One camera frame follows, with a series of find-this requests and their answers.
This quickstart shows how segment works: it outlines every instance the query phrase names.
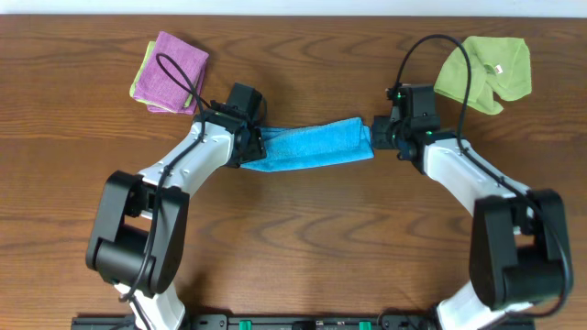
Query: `wooden table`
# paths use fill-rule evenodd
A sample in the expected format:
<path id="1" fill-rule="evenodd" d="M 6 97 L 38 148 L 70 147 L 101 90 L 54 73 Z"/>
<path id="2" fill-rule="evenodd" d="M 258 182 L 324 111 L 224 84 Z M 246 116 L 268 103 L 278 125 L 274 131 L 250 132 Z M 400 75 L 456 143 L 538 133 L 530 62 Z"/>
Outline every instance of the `wooden table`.
<path id="1" fill-rule="evenodd" d="M 84 264 L 105 179 L 159 160 L 191 123 L 128 96 L 160 30 L 207 51 L 203 96 L 234 82 L 269 100 L 268 124 L 303 127 L 390 112 L 406 51 L 447 33 L 524 38 L 533 93 L 465 134 L 497 168 L 566 204 L 575 288 L 541 329 L 587 326 L 587 24 L 523 18 L 0 16 L 0 328 L 67 328 L 127 313 Z M 433 83 L 454 47 L 429 41 L 404 82 Z M 439 96 L 448 127 L 460 105 Z M 468 280 L 471 217 L 393 151 L 273 174 L 220 169 L 190 205 L 176 277 L 193 311 L 377 314 L 426 309 Z"/>

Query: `green connector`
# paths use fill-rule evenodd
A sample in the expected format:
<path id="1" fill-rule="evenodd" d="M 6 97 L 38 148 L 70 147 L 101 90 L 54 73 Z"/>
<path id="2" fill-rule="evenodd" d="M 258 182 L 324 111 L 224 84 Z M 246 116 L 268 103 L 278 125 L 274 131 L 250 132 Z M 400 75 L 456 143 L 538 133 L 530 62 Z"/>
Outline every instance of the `green connector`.
<path id="1" fill-rule="evenodd" d="M 359 322 L 359 330 L 371 330 L 371 322 Z"/>
<path id="2" fill-rule="evenodd" d="M 240 321 L 238 324 L 238 330 L 251 330 L 253 323 L 251 321 Z"/>

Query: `cloth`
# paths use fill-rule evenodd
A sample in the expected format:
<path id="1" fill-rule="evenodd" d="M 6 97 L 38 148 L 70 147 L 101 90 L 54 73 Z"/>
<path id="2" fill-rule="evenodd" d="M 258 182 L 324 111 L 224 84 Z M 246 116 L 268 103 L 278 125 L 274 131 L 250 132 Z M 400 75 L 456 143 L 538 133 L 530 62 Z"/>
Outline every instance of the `cloth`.
<path id="1" fill-rule="evenodd" d="M 267 158 L 241 168 L 291 171 L 373 158 L 371 132 L 360 118 L 303 128 L 263 127 Z"/>
<path id="2" fill-rule="evenodd" d="M 463 47 L 471 62 L 468 106 L 497 115 L 504 108 L 493 100 L 493 92 L 504 101 L 532 93 L 530 50 L 522 38 L 468 37 Z M 442 65 L 434 91 L 462 103 L 466 86 L 467 65 L 456 48 Z"/>
<path id="3" fill-rule="evenodd" d="M 130 87 L 132 97 L 147 104 L 147 109 L 151 112 L 192 115 L 196 104 L 192 102 L 191 95 L 175 84 L 159 67 L 156 57 L 151 56 L 160 52 L 174 59 L 196 84 L 197 92 L 201 92 L 208 54 L 162 31 L 155 44 L 147 47 L 145 59 Z M 175 79 L 183 83 L 182 75 L 168 61 L 161 59 L 161 63 Z"/>

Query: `wooden tabletop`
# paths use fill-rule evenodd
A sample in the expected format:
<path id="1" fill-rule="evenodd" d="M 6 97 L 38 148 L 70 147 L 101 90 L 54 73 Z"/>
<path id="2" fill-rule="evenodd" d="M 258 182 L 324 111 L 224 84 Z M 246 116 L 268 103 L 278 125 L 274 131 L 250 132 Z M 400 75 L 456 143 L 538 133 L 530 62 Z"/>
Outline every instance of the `wooden tabletop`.
<path id="1" fill-rule="evenodd" d="M 524 18 L 0 16 L 0 328 L 67 328 L 121 314 L 84 254 L 106 178 L 172 149 L 191 117 L 128 96 L 160 30 L 207 51 L 203 97 L 234 82 L 269 100 L 268 124 L 305 127 L 390 112 L 383 90 L 421 37 L 519 37 L 533 93 L 471 109 L 465 134 L 494 166 L 563 197 L 575 270 L 569 304 L 540 329 L 587 327 L 587 24 Z M 419 48 L 404 82 L 433 83 L 454 46 Z M 437 97 L 454 127 L 460 104 Z M 468 280 L 471 216 L 394 151 L 281 173 L 222 168 L 190 204 L 175 283 L 188 308 L 235 314 L 426 309 Z"/>

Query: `blue cloth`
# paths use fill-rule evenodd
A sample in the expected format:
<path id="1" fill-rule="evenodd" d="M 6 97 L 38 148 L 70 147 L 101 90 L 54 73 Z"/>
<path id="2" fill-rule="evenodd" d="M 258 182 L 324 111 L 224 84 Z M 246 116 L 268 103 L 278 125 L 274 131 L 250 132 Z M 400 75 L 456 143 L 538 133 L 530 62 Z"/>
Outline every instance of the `blue cloth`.
<path id="1" fill-rule="evenodd" d="M 371 132 L 360 118 L 303 128 L 262 127 L 267 158 L 242 164 L 255 171 L 291 171 L 373 158 Z"/>

